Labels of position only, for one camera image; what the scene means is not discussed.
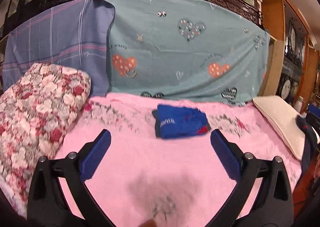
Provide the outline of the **left hand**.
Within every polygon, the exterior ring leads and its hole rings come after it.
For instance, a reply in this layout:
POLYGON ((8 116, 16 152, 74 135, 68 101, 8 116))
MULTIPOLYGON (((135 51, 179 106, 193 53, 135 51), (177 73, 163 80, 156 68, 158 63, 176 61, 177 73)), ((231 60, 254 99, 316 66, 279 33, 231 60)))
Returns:
POLYGON ((139 227, 157 227, 157 223, 154 219, 148 219, 146 222, 140 224, 139 227))

